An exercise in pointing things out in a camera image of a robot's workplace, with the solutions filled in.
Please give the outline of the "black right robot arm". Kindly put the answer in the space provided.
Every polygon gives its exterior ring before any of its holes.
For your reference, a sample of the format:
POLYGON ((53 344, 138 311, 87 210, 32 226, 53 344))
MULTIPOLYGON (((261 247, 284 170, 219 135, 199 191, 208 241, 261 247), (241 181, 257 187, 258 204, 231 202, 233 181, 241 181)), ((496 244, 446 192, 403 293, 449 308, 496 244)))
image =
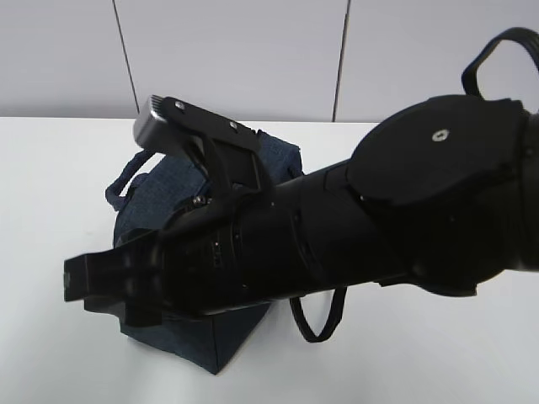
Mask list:
POLYGON ((369 282, 467 297, 538 268, 538 118, 518 101, 431 98, 281 184, 252 130, 175 98, 154 98, 135 138, 211 184, 162 228, 65 262, 66 301, 135 326, 369 282))

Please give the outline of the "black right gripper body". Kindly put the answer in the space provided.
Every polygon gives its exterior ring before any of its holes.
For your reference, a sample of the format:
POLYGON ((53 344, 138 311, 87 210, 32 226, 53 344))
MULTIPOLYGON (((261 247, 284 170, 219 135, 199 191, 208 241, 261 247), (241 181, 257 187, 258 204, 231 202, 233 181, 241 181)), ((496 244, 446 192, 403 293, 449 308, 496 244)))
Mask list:
POLYGON ((297 295, 303 284, 296 197, 226 197, 176 210, 118 247, 64 263, 65 301, 136 327, 171 312, 200 318, 297 295))

